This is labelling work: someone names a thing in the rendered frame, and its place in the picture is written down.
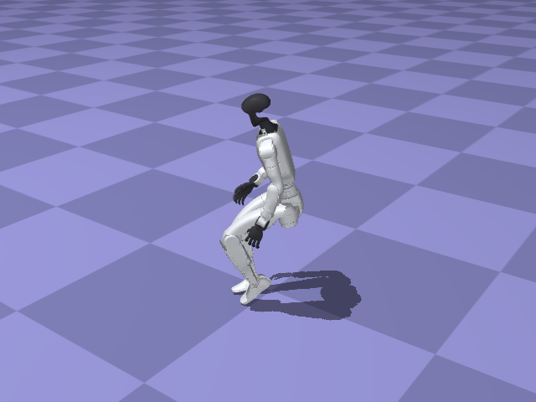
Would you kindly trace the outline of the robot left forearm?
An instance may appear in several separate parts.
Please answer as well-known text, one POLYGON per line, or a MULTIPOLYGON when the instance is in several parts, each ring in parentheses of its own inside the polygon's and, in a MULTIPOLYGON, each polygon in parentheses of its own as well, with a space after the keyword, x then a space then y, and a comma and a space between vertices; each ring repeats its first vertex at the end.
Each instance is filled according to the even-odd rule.
POLYGON ((257 221, 257 224, 262 228, 265 228, 265 225, 268 221, 274 216, 276 207, 279 205, 280 200, 278 199, 278 188, 274 185, 270 185, 267 188, 267 194, 265 199, 265 205, 263 210, 260 212, 260 218, 257 221))

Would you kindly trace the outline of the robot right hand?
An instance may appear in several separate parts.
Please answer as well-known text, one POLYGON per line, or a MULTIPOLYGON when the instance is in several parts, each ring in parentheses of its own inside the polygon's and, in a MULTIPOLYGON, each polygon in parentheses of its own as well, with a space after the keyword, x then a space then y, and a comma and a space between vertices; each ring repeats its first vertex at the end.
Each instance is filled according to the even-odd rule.
POLYGON ((240 205, 240 200, 242 205, 244 205, 245 198, 247 195, 252 191, 253 187, 257 188, 259 185, 256 185, 254 181, 258 178, 258 175, 255 174, 252 178, 250 178, 250 181, 248 183, 241 184, 239 187, 237 187, 234 191, 234 197, 233 200, 237 204, 240 205), (243 197, 243 198, 242 198, 243 197))

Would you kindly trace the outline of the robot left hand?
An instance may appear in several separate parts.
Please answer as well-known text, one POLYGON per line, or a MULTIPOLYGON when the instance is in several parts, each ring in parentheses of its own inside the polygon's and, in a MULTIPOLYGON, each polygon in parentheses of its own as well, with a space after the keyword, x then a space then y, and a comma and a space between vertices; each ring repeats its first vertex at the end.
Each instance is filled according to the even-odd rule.
POLYGON ((253 243, 252 243, 252 247, 256 247, 257 249, 260 248, 259 244, 260 244, 260 241, 261 241, 262 236, 263 236, 263 230, 265 230, 267 228, 268 224, 270 223, 270 221, 268 221, 267 224, 265 225, 265 228, 262 228, 261 226, 256 224, 258 219, 255 222, 255 226, 252 226, 251 229, 247 230, 247 232, 249 232, 249 233, 248 233, 248 236, 245 239, 245 242, 247 242, 248 239, 250 239, 249 243, 248 243, 249 245, 251 245, 252 240, 254 240, 253 243), (256 243, 256 246, 255 246, 256 241, 257 241, 257 243, 256 243))

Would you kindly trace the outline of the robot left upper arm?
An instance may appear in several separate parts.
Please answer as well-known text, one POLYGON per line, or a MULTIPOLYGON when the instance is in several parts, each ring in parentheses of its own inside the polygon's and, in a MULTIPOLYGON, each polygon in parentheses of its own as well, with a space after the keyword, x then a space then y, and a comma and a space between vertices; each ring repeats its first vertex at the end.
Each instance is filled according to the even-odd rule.
POLYGON ((278 188, 278 196, 280 196, 284 192, 284 185, 281 178, 281 171, 277 162, 276 146, 272 139, 261 142, 259 154, 261 161, 264 163, 266 175, 271 180, 270 185, 274 185, 278 188))

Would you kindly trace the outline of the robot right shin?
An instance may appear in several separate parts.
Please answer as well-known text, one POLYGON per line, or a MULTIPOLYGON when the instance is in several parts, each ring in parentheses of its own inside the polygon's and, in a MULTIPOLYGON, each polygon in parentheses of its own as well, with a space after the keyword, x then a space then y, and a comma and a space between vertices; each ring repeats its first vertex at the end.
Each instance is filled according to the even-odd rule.
MULTIPOLYGON (((246 238, 245 238, 245 239, 246 239, 246 238)), ((243 242, 244 245, 245 245, 245 248, 246 248, 246 250, 247 250, 247 252, 248 252, 248 255, 250 256, 251 262, 252 262, 252 263, 250 263, 251 268, 252 268, 253 272, 255 273, 256 278, 258 279, 256 270, 255 270, 254 261, 253 261, 253 255, 254 255, 254 252, 253 252, 253 250, 252 250, 252 246, 248 244, 248 243, 249 243, 249 240, 248 240, 247 242, 245 242, 245 239, 244 239, 244 240, 241 240, 241 242, 243 242)))

